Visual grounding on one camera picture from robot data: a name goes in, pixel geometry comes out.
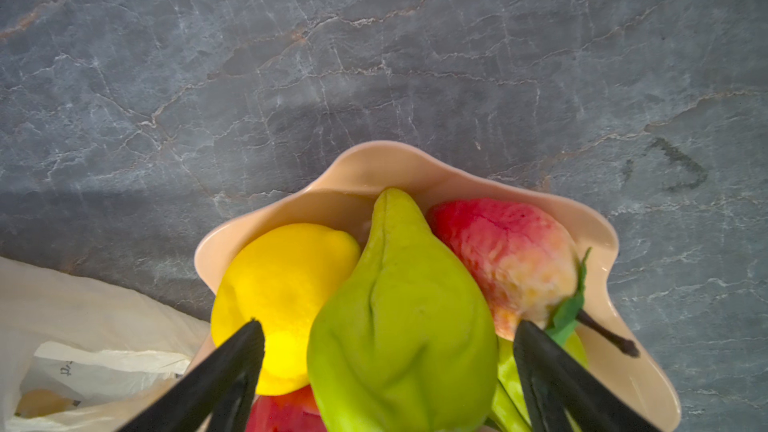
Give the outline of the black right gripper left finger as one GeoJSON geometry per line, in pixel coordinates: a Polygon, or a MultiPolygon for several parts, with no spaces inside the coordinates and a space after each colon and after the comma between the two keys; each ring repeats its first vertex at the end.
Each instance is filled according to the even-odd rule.
{"type": "Polygon", "coordinates": [[[123,431],[243,431],[265,355],[260,322],[252,320],[123,431]]]}

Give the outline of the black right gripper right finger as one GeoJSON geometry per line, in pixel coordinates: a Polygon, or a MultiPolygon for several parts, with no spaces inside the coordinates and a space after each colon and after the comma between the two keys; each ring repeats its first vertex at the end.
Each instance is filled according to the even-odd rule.
{"type": "Polygon", "coordinates": [[[544,331],[521,322],[514,358],[534,431],[655,431],[657,428],[616,397],[544,331]]]}

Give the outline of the yellow fake lemon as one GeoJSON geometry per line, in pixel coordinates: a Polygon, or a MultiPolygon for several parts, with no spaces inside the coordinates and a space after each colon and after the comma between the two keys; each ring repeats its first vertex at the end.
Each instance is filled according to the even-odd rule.
{"type": "Polygon", "coordinates": [[[280,396],[309,384],[313,321],[361,255],[347,232],[298,223],[249,243],[228,266],[214,300],[211,335],[220,346],[245,323],[261,323],[265,355],[256,393],[280,396]]]}

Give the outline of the green fake pear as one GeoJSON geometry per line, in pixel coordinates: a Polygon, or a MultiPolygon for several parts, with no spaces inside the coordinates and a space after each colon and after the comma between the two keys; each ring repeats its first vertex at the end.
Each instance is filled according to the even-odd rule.
{"type": "Polygon", "coordinates": [[[307,359],[330,431],[473,431],[485,422],[498,360],[489,307],[406,192],[377,198],[362,256],[317,316],[307,359]]]}

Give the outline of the translucent banana print plastic bag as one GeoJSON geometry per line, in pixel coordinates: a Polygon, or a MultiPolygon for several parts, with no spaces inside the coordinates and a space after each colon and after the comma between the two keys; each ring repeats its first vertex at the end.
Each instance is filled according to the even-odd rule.
{"type": "Polygon", "coordinates": [[[136,291],[1,261],[1,428],[115,431],[176,385],[208,323],[136,291]]]}

